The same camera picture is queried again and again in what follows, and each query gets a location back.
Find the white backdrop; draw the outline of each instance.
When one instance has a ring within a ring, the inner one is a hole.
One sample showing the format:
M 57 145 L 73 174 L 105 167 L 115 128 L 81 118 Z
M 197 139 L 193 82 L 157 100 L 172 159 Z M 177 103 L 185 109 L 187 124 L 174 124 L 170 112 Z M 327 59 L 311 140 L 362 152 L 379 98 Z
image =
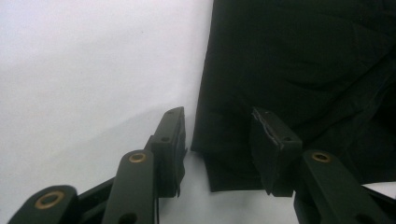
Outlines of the white backdrop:
M 0 223 L 52 185 L 114 176 L 163 113 L 186 112 L 191 144 L 212 0 L 0 2 Z M 189 152 L 162 223 L 297 223 L 292 199 L 210 193 Z M 396 190 L 388 187 L 393 197 Z

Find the white surface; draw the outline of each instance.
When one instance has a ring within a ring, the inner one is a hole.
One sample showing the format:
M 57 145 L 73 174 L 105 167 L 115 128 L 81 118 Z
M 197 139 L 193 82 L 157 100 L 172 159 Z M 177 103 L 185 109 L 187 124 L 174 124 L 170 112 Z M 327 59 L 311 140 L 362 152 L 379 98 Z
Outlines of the white surface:
M 212 1 L 0 3 L 0 223 L 52 185 L 78 193 L 114 176 L 163 113 L 192 128 Z M 189 153 L 179 199 L 162 224 L 296 223 L 292 199 L 262 191 L 210 193 Z

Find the dark green cloth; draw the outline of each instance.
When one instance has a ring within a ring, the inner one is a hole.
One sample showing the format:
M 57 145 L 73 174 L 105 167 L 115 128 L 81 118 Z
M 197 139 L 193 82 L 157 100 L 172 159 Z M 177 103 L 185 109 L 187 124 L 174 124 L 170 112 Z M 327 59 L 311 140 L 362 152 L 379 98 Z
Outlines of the dark green cloth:
M 253 106 L 361 183 L 396 180 L 395 40 L 393 0 L 215 0 L 191 146 L 211 190 L 262 187 Z

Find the metal grommet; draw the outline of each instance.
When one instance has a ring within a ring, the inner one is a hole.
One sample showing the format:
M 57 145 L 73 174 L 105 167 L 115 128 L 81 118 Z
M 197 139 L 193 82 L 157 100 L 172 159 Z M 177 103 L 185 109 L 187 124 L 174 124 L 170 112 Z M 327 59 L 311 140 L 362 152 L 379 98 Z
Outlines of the metal grommet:
M 54 199 L 52 199 L 50 202 L 45 202 L 46 200 L 50 199 L 50 197 L 54 197 Z M 64 198 L 64 193 L 61 192 L 60 190 L 55 190 L 53 192 L 46 193 L 35 202 L 35 208 L 38 209 L 51 208 L 55 204 L 59 203 L 63 198 Z
M 146 154 L 144 153 L 136 153 L 129 157 L 130 162 L 141 162 L 146 160 Z
M 312 159 L 320 162 L 330 162 L 332 157 L 322 152 L 314 152 L 312 153 Z

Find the black fabric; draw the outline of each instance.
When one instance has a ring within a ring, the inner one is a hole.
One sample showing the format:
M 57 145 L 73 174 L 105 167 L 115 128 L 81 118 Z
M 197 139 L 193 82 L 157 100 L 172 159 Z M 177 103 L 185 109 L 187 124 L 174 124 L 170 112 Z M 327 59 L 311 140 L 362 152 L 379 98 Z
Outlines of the black fabric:
M 215 0 L 191 149 L 211 190 L 260 189 L 251 107 L 361 183 L 396 180 L 396 2 Z

